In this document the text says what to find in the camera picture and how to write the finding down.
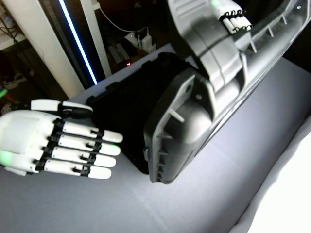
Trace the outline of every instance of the white cable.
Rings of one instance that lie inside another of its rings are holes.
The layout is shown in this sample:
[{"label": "white cable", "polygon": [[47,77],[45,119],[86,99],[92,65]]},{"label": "white cable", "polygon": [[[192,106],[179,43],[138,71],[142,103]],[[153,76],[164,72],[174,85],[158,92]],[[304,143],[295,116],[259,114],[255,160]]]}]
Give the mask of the white cable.
[{"label": "white cable", "polygon": [[149,29],[148,29],[148,27],[143,27],[142,29],[137,30],[137,31],[129,31],[129,30],[125,30],[125,29],[119,28],[117,25],[115,25],[115,24],[108,18],[108,16],[103,12],[103,10],[102,10],[101,8],[99,8],[99,9],[100,9],[100,11],[102,12],[102,14],[106,17],[106,19],[108,19],[108,21],[109,21],[113,26],[115,26],[117,29],[119,29],[119,30],[124,31],[124,32],[127,32],[127,33],[135,33],[135,32],[140,32],[140,31],[142,31],[142,30],[144,30],[144,29],[147,28],[147,34],[149,34]]}]

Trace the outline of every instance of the led light strip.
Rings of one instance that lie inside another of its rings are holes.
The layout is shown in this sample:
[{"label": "led light strip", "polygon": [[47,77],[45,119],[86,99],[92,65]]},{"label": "led light strip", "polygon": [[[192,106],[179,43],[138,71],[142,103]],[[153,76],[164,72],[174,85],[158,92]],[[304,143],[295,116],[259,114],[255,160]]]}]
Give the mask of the led light strip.
[{"label": "led light strip", "polygon": [[91,77],[92,77],[92,80],[93,80],[94,84],[97,85],[96,78],[95,78],[95,76],[94,76],[94,73],[93,73],[93,71],[92,71],[91,66],[89,65],[89,62],[88,62],[87,57],[86,57],[86,54],[85,54],[85,52],[84,52],[84,50],[83,50],[83,47],[82,47],[82,45],[81,45],[81,42],[80,42],[80,40],[79,40],[78,34],[77,34],[77,32],[76,32],[76,30],[75,30],[75,28],[74,28],[74,26],[73,26],[73,23],[72,23],[72,21],[71,21],[71,18],[70,18],[70,15],[69,15],[69,13],[68,13],[68,10],[67,10],[67,8],[66,8],[66,5],[65,5],[65,3],[64,3],[64,0],[58,0],[58,1],[59,1],[60,5],[61,5],[61,7],[62,7],[62,9],[63,9],[63,12],[64,12],[64,14],[65,14],[66,20],[67,20],[67,22],[68,22],[68,24],[69,24],[69,27],[70,27],[71,31],[72,31],[72,34],[73,34],[74,39],[75,39],[75,41],[77,42],[77,45],[78,45],[78,47],[79,47],[79,50],[80,50],[80,52],[81,52],[81,54],[82,54],[82,57],[83,57],[83,59],[84,59],[84,62],[86,63],[86,66],[87,66],[87,68],[88,68],[88,71],[89,71],[89,73],[90,73],[90,75],[91,75]]}]

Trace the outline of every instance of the gray tabletop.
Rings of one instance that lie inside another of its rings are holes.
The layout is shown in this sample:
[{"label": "gray tabletop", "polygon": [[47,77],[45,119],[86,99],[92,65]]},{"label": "gray tabletop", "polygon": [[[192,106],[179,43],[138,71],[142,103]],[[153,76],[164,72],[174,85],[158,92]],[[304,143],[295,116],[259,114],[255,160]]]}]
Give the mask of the gray tabletop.
[{"label": "gray tabletop", "polygon": [[[173,51],[170,45],[160,51]],[[73,98],[84,103],[154,54]],[[225,233],[247,207],[311,106],[311,74],[281,59],[170,185],[121,154],[109,180],[0,168],[0,232]]]}]

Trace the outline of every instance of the white shelf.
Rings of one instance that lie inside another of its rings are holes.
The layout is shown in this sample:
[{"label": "white shelf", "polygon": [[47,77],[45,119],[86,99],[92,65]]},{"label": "white shelf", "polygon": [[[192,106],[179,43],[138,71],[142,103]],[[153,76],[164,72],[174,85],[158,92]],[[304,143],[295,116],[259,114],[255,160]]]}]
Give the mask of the white shelf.
[{"label": "white shelf", "polygon": [[[23,34],[18,34],[15,39],[20,42],[25,40],[26,37]],[[10,47],[11,45],[14,45],[14,41],[11,37],[5,34],[0,35],[0,51]]]}]

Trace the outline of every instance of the table surface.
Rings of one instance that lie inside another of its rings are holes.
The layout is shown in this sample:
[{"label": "table surface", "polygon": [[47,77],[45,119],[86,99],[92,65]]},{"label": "table surface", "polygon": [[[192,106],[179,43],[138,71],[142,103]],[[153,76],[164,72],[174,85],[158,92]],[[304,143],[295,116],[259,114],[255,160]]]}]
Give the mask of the table surface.
[{"label": "table surface", "polygon": [[[84,93],[84,103],[166,45]],[[239,219],[311,106],[311,74],[281,59],[170,185],[151,183],[124,154],[108,180],[0,168],[0,231],[225,233]]]}]

